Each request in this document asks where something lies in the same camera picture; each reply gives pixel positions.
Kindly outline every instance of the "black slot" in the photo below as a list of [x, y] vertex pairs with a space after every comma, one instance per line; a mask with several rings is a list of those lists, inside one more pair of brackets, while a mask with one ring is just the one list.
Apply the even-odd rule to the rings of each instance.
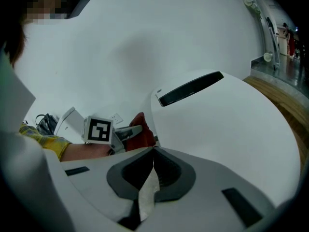
[[70, 176], [70, 175], [75, 175], [75, 174], [80, 174], [80, 173], [83, 173], [83, 172], [87, 172], [89, 170], [90, 169], [88, 169], [87, 167], [80, 167], [80, 168], [68, 169], [65, 172], [66, 172], [67, 176]]
[[247, 228], [262, 219], [257, 210], [235, 188], [223, 190], [222, 193]]
[[207, 74], [174, 89], [173, 91], [162, 96], [159, 100], [162, 106], [171, 105], [206, 89], [207, 87], [220, 81], [222, 78], [224, 78], [224, 76], [221, 72]]

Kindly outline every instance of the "white curved surface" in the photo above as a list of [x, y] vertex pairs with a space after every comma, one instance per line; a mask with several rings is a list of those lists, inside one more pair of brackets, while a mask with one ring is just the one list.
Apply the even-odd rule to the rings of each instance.
[[280, 205], [296, 191], [299, 152], [285, 118], [264, 95], [223, 73], [222, 80], [203, 91], [166, 107], [159, 104], [156, 95], [211, 72], [187, 72], [153, 91], [152, 114], [161, 146], [219, 162]]

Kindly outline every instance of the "person in background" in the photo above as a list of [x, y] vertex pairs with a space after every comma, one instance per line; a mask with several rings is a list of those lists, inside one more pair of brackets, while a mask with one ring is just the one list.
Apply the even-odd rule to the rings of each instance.
[[285, 27], [285, 29], [287, 29], [288, 55], [294, 56], [294, 52], [295, 52], [294, 34], [289, 29], [286, 23], [284, 23], [283, 26]]
[[[25, 48], [24, 25], [38, 19], [48, 19], [61, 7], [62, 1], [66, 0], [0, 0], [0, 7], [3, 8], [0, 49], [9, 58], [12, 67]], [[108, 145], [72, 144], [61, 137], [43, 136], [24, 123], [19, 132], [36, 140], [43, 148], [53, 150], [60, 161], [105, 157], [111, 152]]]

